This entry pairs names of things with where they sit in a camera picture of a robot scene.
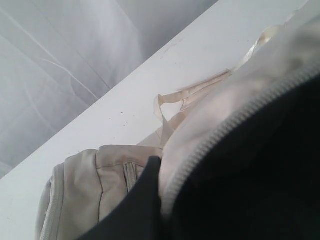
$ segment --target bag opening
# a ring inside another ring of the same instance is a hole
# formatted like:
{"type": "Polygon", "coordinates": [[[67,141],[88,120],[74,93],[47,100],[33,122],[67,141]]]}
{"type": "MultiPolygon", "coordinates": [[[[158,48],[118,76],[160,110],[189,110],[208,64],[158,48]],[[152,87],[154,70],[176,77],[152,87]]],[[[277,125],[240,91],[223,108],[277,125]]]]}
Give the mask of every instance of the bag opening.
{"type": "Polygon", "coordinates": [[[320,77],[260,110],[184,184],[172,239],[320,239],[320,77]]]}

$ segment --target zipper teeth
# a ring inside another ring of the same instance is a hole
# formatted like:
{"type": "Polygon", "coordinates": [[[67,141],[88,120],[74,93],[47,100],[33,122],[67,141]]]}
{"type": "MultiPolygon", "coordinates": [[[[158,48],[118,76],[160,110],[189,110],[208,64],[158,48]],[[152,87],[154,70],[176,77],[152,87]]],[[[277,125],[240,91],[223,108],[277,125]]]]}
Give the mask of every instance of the zipper teeth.
{"type": "Polygon", "coordinates": [[[134,185],[137,183],[137,166],[134,163],[129,162],[123,165],[123,169],[126,180],[126,187],[129,193],[131,189],[134,187],[134,185]]]}
{"type": "Polygon", "coordinates": [[[226,137],[232,130],[238,127],[245,120],[253,116],[257,111],[272,103],[284,94],[307,83],[312,78],[320,74],[320,60],[288,74],[284,79],[278,81],[265,92],[251,100],[246,106],[236,111],[227,120],[222,122],[209,137],[202,140],[191,155],[187,157],[177,170],[175,176],[165,191],[162,198],[162,214],[168,218],[172,212],[174,202],[187,178],[199,165],[202,159],[226,137]]]}

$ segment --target zipper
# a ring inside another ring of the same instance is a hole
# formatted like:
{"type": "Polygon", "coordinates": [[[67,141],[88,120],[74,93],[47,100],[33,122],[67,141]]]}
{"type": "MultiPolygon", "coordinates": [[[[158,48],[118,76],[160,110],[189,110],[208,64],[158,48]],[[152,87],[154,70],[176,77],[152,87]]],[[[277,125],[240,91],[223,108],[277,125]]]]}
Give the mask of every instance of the zipper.
{"type": "Polygon", "coordinates": [[[129,193],[138,180],[137,166],[132,162],[128,162],[123,165],[123,170],[124,170],[126,188],[129,193]]]}
{"type": "Polygon", "coordinates": [[[64,199],[64,164],[56,166],[53,170],[50,190],[50,203],[47,209],[40,240],[56,240],[60,215],[64,199]]]}
{"type": "Polygon", "coordinates": [[[201,141],[196,149],[184,160],[173,176],[170,185],[162,197],[162,214],[168,218],[173,210],[178,194],[194,169],[201,163],[210,151],[240,124],[248,120],[262,108],[299,88],[320,75],[320,59],[306,64],[277,81],[270,88],[254,97],[246,106],[237,110],[227,120],[222,122],[210,135],[201,141]]]}

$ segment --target white surface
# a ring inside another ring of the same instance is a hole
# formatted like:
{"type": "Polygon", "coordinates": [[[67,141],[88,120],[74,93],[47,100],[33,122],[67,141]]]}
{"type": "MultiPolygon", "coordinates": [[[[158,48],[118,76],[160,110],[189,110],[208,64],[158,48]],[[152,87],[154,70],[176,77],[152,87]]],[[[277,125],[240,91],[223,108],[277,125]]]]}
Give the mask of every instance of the white surface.
{"type": "Polygon", "coordinates": [[[216,1],[0,0],[0,179],[216,1]]]}
{"type": "Polygon", "coordinates": [[[156,94],[237,63],[261,32],[282,24],[304,0],[221,0],[107,95],[0,180],[0,238],[33,239],[38,203],[55,165],[88,148],[136,145],[160,123],[156,94]]]}

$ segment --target white zipper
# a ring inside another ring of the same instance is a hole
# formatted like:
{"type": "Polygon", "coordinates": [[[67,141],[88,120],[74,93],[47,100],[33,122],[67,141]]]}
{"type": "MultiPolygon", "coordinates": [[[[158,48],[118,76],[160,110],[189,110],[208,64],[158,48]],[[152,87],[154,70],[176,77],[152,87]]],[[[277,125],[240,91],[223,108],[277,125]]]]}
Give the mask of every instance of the white zipper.
{"type": "Polygon", "coordinates": [[[290,91],[308,83],[318,75],[320,75],[320,60],[307,64],[277,81],[269,89],[261,92],[257,97],[252,99],[250,103],[233,113],[227,120],[214,129],[209,137],[204,139],[196,147],[195,151],[193,151],[187,159],[182,161],[181,167],[173,176],[172,182],[162,198],[163,216],[165,218],[170,216],[183,184],[205,156],[209,154],[218,143],[259,110],[290,91]]]}

